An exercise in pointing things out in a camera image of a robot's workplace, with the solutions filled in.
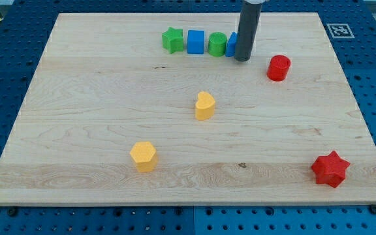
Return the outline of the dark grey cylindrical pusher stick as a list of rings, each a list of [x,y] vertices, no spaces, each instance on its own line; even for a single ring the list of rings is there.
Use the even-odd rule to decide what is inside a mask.
[[[257,26],[262,10],[262,0],[244,0],[240,11],[234,58],[245,62],[251,57]]]

